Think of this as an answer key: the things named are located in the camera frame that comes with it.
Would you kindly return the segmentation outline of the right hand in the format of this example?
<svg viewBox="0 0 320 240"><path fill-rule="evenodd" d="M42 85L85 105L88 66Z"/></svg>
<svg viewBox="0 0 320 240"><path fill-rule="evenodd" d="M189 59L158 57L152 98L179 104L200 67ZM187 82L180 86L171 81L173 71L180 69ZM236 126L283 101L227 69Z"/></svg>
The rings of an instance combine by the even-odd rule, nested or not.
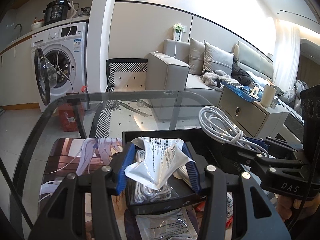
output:
<svg viewBox="0 0 320 240"><path fill-rule="evenodd" d="M293 200L289 197L279 195L277 198L276 211L280 215L283 221L289 219L292 216L291 207L299 208L301 200Z"/></svg>

